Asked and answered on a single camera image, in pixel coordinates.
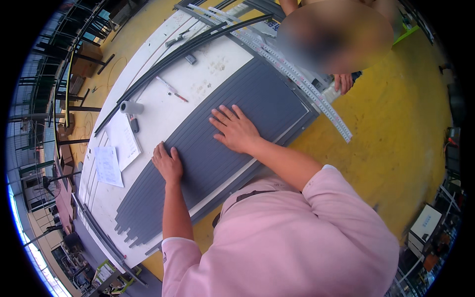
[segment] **sleeve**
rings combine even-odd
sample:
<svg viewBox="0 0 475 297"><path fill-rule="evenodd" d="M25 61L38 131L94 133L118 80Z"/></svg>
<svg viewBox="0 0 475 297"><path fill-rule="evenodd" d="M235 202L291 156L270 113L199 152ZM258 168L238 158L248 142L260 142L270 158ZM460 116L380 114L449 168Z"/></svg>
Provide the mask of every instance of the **sleeve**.
<svg viewBox="0 0 475 297"><path fill-rule="evenodd" d="M397 265L398 240L335 167L325 165L302 194L319 219L337 227L359 250L382 265Z"/></svg>
<svg viewBox="0 0 475 297"><path fill-rule="evenodd" d="M201 251L198 244L181 237L166 238L161 243L163 253L163 297L175 296L183 276L188 269L198 265Z"/></svg>

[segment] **document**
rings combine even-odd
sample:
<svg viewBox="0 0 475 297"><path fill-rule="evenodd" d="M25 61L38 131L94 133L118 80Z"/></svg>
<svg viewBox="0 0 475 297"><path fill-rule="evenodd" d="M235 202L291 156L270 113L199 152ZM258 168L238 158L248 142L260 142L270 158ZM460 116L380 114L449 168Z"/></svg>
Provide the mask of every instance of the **document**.
<svg viewBox="0 0 475 297"><path fill-rule="evenodd" d="M124 187L117 154L113 146L99 146L94 148L95 168L97 180L117 187Z"/></svg>

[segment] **gray slat panel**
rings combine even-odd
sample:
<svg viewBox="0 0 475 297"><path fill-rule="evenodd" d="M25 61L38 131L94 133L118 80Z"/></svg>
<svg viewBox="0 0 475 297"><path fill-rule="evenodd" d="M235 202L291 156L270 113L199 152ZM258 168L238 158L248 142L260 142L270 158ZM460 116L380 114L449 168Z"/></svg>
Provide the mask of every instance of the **gray slat panel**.
<svg viewBox="0 0 475 297"><path fill-rule="evenodd" d="M235 153L213 138L211 109L237 104L265 139L274 141L302 116L309 114L278 73L254 58L211 93L165 141L177 147L183 163L183 197L191 209L252 157ZM147 243L162 231L165 181L150 161L130 188L115 220L131 246Z"/></svg>

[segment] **finger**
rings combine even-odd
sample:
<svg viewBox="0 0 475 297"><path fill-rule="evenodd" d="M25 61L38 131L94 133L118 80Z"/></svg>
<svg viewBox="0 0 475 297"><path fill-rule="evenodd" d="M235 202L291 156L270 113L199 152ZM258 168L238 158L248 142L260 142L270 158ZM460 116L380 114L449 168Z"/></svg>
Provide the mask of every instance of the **finger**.
<svg viewBox="0 0 475 297"><path fill-rule="evenodd" d="M177 148L176 148L176 147L172 147L172 148L171 148L170 154L171 154L171 158L172 158L174 161L179 161L179 160L180 160L180 157L178 156L178 151L177 151Z"/></svg>
<svg viewBox="0 0 475 297"><path fill-rule="evenodd" d="M162 155L160 154L158 146L159 144L153 149L153 156L157 159L156 161L162 158Z"/></svg>
<svg viewBox="0 0 475 297"><path fill-rule="evenodd" d="M335 92L340 89L340 75L335 74Z"/></svg>
<svg viewBox="0 0 475 297"><path fill-rule="evenodd" d="M236 119L236 116L232 111L230 111L226 106L220 105L219 109L230 119L230 121L234 121Z"/></svg>
<svg viewBox="0 0 475 297"><path fill-rule="evenodd" d="M233 104L232 108L233 108L234 112L238 115L239 119L245 119L246 118L246 116L244 115L242 110L236 104Z"/></svg>
<svg viewBox="0 0 475 297"><path fill-rule="evenodd" d="M225 117L222 113L220 113L217 109L213 108L211 113L223 124L229 123L229 119Z"/></svg>
<svg viewBox="0 0 475 297"><path fill-rule="evenodd" d="M346 78L343 77L342 79L342 95L346 94Z"/></svg>
<svg viewBox="0 0 475 297"><path fill-rule="evenodd" d="M167 151L165 150L165 146L163 145L163 141L160 142L158 147L159 147L160 155L162 158L164 158L165 156L169 157Z"/></svg>
<svg viewBox="0 0 475 297"><path fill-rule="evenodd" d="M223 125L220 121L216 120L215 118L210 117L209 122L212 123L213 126L215 126L222 133L224 133L224 130L226 129L226 126Z"/></svg>
<svg viewBox="0 0 475 297"><path fill-rule="evenodd" d="M223 134L214 134L213 137L214 139L221 142L222 144L224 144L224 141L226 139L226 137Z"/></svg>

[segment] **white worktable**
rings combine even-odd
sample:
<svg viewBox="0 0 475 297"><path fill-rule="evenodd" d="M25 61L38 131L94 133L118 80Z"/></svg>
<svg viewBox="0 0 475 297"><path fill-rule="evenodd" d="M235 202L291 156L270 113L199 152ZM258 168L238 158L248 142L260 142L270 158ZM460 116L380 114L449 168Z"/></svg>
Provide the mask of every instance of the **white worktable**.
<svg viewBox="0 0 475 297"><path fill-rule="evenodd" d="M165 42L176 38L187 29L190 29L190 32L186 33L185 40L203 31L204 25L188 14L177 11L144 42L111 89L93 131L116 106L116 101L120 96L159 59L164 57ZM182 43L183 41L176 43L165 54L169 54ZM145 253L161 241L162 235L159 234L147 244L129 248L130 242L124 242L127 237L126 232L118 235L114 230L117 208L150 161L154 147L160 141L165 141L211 92L253 57L227 37L220 37L196 49L193 55L198 60L194 65L190 65L183 58L160 73L160 76L177 89L178 93L189 103L183 102L174 95L167 95L168 89L156 79L131 99L131 101L137 101L145 106L144 112L136 116L140 126L140 132L136 134L136 139L142 153L122 171L123 188L97 181L94 147L108 145L105 130L102 130L97 137L91 137L88 144L78 199L87 205L101 229L127 256L125 262L129 267L146 259ZM114 260L92 232L82 213L79 213L79 217L101 250L117 268L122 270L119 263Z"/></svg>

